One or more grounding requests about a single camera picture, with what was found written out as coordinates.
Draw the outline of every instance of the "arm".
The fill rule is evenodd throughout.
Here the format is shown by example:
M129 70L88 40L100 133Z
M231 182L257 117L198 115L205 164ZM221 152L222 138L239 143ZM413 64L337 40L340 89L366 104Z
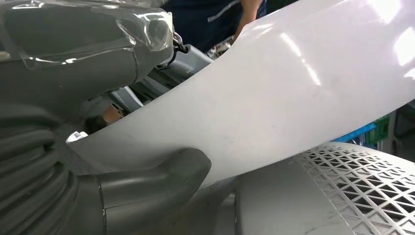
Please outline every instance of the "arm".
M261 2L262 0L241 0L243 13L238 29L235 32L235 40L238 38L243 27L256 19L256 13L261 5Z

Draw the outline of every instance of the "perforated grille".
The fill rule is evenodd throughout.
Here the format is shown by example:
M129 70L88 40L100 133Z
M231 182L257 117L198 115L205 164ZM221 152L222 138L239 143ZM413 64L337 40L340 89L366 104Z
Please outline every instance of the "perforated grille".
M414 172L356 148L323 145L294 159L357 235L415 235Z

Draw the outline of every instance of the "white curved panel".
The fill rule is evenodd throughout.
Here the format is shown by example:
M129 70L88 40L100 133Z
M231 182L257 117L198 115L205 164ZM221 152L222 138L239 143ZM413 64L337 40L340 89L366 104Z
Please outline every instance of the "white curved panel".
M212 161L205 184L269 165L414 99L414 29L413 0L301 0L249 24L177 88L71 145L109 171L196 147Z

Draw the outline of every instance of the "blue object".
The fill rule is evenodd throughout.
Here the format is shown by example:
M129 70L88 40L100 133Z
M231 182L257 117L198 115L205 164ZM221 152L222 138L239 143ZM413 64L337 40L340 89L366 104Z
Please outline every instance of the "blue object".
M375 129L375 127L376 127L375 124L372 122L370 124L367 124L366 126L363 126L363 127L359 128L355 131L352 131L349 134L346 134L342 137L339 137L339 138L337 138L333 141L335 141L335 142L348 142L348 141L352 140L353 138L358 137L361 134L364 134L368 131L371 131L371 130Z

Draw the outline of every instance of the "metal clip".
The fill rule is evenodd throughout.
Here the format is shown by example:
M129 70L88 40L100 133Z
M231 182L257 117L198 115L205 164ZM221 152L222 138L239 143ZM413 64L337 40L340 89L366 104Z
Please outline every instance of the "metal clip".
M173 33L173 41L177 44L181 52L187 53L187 48L183 44L182 37L177 32Z

